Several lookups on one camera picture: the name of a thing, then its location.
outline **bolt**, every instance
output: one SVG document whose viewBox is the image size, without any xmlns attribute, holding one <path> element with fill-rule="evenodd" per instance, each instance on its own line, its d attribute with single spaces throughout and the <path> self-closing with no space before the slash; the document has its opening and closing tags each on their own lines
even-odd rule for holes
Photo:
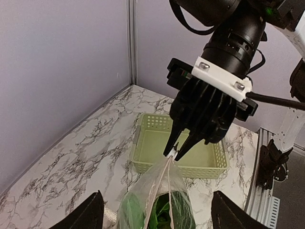
<svg viewBox="0 0 305 229">
<path fill-rule="evenodd" d="M 242 83 L 236 81 L 236 83 L 234 84 L 234 88 L 242 92 L 245 89 L 245 86 Z"/>
<path fill-rule="evenodd" d="M 208 70 L 210 68 L 210 66 L 204 62 L 201 62 L 199 64 L 199 68 L 201 68 L 202 70 Z"/>
</svg>

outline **gray wall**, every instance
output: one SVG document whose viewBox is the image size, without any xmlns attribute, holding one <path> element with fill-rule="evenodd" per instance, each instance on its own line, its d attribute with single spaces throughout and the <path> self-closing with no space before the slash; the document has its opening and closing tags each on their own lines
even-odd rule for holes
<svg viewBox="0 0 305 229">
<path fill-rule="evenodd" d="M 185 15 L 194 28 L 205 29 L 192 16 Z M 193 65 L 210 36 L 198 36 L 185 29 L 175 18 L 167 0 L 138 1 L 136 16 L 139 85 L 174 98 L 177 92 L 166 84 L 168 63 L 175 57 Z M 290 98 L 289 78 L 300 55 L 273 26 L 268 25 L 266 32 L 269 41 L 261 43 L 259 49 L 265 54 L 267 63 L 250 75 L 254 91 Z M 259 61 L 260 55 L 257 55 L 253 63 Z M 253 118 L 246 123 L 237 123 L 253 131 L 263 127 L 276 132 L 285 114 L 286 108 L 260 103 Z M 297 142 L 305 146 L 304 140 L 305 128 Z"/>
<path fill-rule="evenodd" d="M 129 83 L 126 2 L 0 2 L 0 193 Z"/>
</svg>

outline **light green plastic basket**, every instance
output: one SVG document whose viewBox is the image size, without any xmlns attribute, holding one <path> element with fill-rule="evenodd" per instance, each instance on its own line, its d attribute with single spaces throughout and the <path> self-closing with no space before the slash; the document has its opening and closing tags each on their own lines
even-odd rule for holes
<svg viewBox="0 0 305 229">
<path fill-rule="evenodd" d="M 163 157 L 163 151 L 171 133 L 173 121 L 168 115 L 142 114 L 133 141 L 130 160 L 138 173 L 145 173 Z M 182 146 L 188 130 L 178 139 Z M 178 167 L 183 177 L 217 179 L 228 167 L 229 161 L 225 142 L 195 145 L 181 160 Z"/>
</svg>

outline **plastic bag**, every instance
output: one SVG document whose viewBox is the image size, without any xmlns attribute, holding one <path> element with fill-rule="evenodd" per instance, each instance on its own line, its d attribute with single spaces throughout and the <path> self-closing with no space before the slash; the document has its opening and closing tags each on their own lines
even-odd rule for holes
<svg viewBox="0 0 305 229">
<path fill-rule="evenodd" d="M 124 196 L 117 229 L 195 229 L 185 183 L 173 157 L 153 165 Z"/>
</svg>

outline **marble countertop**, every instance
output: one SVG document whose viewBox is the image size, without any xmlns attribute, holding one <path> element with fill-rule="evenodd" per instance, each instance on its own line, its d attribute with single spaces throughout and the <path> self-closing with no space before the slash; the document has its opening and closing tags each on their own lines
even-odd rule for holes
<svg viewBox="0 0 305 229">
<path fill-rule="evenodd" d="M 173 100 L 131 86 L 62 139 L 0 198 L 1 229 L 48 229 L 100 190 L 109 209 L 139 175 L 128 160 L 142 113 L 165 114 Z M 257 134 L 232 125 L 227 136 L 230 168 L 217 180 L 185 179 L 198 229 L 212 227 L 213 192 L 241 208 L 251 185 Z"/>
</svg>

